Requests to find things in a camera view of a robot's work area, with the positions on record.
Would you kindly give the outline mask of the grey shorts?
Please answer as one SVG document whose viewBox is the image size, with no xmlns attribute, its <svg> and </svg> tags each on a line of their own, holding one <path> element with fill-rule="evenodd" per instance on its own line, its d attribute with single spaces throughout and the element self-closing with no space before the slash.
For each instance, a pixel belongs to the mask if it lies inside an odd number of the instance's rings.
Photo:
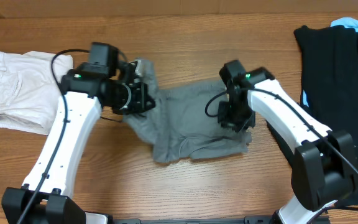
<svg viewBox="0 0 358 224">
<path fill-rule="evenodd" d="M 171 89 L 161 90 L 155 76 L 154 64 L 138 58 L 142 81 L 148 86 L 155 108 L 141 114 L 125 115 L 123 120 L 136 135 L 153 146 L 155 162 L 171 163 L 184 158 L 212 159 L 248 151 L 252 135 L 222 128 L 216 118 L 218 102 L 208 101 L 226 87 L 219 80 L 206 80 Z"/>
</svg>

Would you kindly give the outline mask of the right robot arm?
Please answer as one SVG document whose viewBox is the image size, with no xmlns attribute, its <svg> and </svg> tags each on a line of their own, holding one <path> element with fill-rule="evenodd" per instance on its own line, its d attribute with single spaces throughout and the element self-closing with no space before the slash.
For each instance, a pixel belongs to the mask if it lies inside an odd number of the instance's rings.
<svg viewBox="0 0 358 224">
<path fill-rule="evenodd" d="M 225 63 L 219 75 L 228 101 L 219 103 L 218 123 L 235 132 L 255 125 L 260 114 L 291 164 L 293 198 L 269 223 L 329 223 L 323 214 L 358 188 L 353 139 L 315 120 L 264 67 L 245 71 L 238 60 Z"/>
</svg>

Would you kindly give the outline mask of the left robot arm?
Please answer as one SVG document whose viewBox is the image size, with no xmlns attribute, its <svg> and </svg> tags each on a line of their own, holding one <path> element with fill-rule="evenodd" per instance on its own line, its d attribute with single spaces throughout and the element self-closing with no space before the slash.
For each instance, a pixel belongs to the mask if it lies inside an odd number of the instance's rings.
<svg viewBox="0 0 358 224">
<path fill-rule="evenodd" d="M 86 212 L 73 201 L 78 166 L 105 106 L 119 115 L 155 107 L 144 82 L 146 64 L 116 47 L 94 42 L 88 61 L 56 80 L 57 115 L 37 162 L 21 188 L 8 187 L 2 209 L 8 223 L 112 223 L 112 215 Z"/>
</svg>

